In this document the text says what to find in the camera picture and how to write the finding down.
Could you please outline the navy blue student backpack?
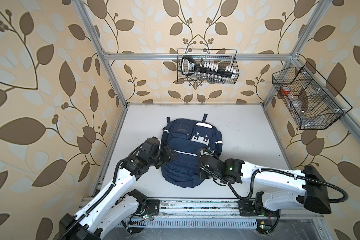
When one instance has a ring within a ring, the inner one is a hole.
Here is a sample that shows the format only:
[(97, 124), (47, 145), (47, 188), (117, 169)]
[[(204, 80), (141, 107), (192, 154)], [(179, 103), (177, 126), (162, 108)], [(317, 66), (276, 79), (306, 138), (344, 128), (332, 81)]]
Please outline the navy blue student backpack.
[(203, 180), (200, 179), (198, 151), (204, 147), (211, 148), (217, 156), (223, 150), (222, 133), (206, 122), (207, 114), (201, 121), (190, 119), (171, 120), (163, 128), (162, 144), (175, 152), (175, 156), (161, 167), (164, 179), (181, 188), (194, 188)]

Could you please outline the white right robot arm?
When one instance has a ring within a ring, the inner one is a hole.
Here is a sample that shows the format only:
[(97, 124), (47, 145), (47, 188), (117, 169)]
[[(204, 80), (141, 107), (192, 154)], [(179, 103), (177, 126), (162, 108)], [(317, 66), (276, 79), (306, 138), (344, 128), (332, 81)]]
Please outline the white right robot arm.
[(327, 186), (313, 167), (290, 171), (238, 159), (221, 161), (209, 148), (200, 149), (197, 158), (201, 179), (218, 180), (241, 201), (254, 198), (254, 210), (303, 207), (322, 215), (332, 212)]

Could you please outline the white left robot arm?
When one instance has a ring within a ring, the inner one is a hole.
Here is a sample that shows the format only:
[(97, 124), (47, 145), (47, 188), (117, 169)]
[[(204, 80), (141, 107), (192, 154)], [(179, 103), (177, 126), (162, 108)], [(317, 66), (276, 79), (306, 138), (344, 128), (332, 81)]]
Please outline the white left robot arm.
[(148, 138), (120, 160), (108, 184), (74, 215), (60, 220), (61, 240), (102, 240), (118, 224), (126, 225), (129, 216), (149, 219), (159, 211), (158, 200), (148, 200), (138, 190), (129, 191), (150, 167), (167, 164), (175, 152), (163, 146), (156, 137)]

